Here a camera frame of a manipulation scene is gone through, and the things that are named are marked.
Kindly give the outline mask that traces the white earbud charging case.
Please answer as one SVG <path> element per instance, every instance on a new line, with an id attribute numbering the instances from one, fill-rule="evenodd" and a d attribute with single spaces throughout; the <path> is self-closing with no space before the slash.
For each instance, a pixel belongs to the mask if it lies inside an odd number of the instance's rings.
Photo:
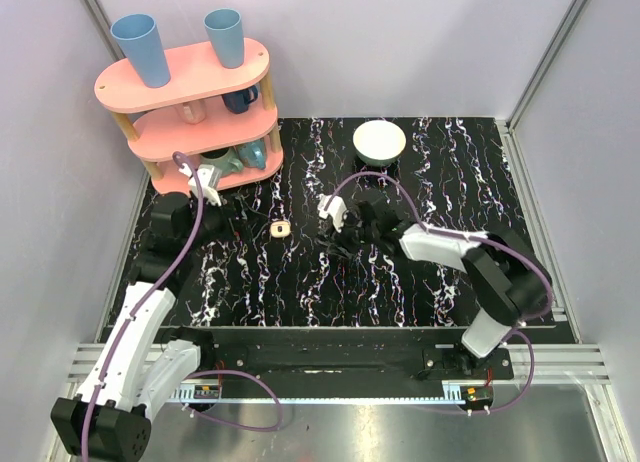
<path id="1" fill-rule="evenodd" d="M 274 221 L 270 226 L 270 235 L 273 238 L 285 238 L 291 233 L 291 226 L 288 221 Z"/>

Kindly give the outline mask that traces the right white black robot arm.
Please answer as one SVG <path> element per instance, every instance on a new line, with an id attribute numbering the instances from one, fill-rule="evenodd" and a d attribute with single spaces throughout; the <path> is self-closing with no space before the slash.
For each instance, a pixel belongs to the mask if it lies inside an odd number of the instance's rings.
<path id="1" fill-rule="evenodd" d="M 322 195 L 317 210 L 331 223 L 321 240 L 332 254 L 351 258 L 371 245 L 389 257 L 435 263 L 467 275 L 479 311 L 453 356 L 463 377 L 480 376 L 490 365 L 491 352 L 516 325 L 545 314 L 553 303 L 550 274 L 511 229 L 464 232 L 410 222 L 383 201 L 363 201 L 350 211 L 337 195 Z"/>

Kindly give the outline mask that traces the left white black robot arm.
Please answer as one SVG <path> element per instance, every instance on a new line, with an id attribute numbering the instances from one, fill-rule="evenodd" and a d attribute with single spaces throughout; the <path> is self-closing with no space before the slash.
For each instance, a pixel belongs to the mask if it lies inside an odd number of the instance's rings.
<path id="1" fill-rule="evenodd" d="M 151 366 L 145 361 L 187 284 L 194 251 L 236 235 L 246 219 L 236 197 L 221 203 L 180 192 L 155 198 L 111 334 L 76 393 L 52 407 L 51 421 L 68 454 L 84 461 L 140 460 L 154 418 L 182 381 L 214 370 L 212 336 L 186 327 L 171 335 Z"/>

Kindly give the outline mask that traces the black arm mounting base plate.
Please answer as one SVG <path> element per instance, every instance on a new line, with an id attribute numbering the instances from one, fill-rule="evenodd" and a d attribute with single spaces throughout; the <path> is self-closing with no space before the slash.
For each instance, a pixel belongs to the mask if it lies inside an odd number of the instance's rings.
<path id="1" fill-rule="evenodd" d="M 217 357 L 228 368 L 354 371 L 393 370 L 408 376 L 511 381 L 509 352 L 481 359 L 462 346 L 460 328 L 251 328 L 216 327 Z"/>

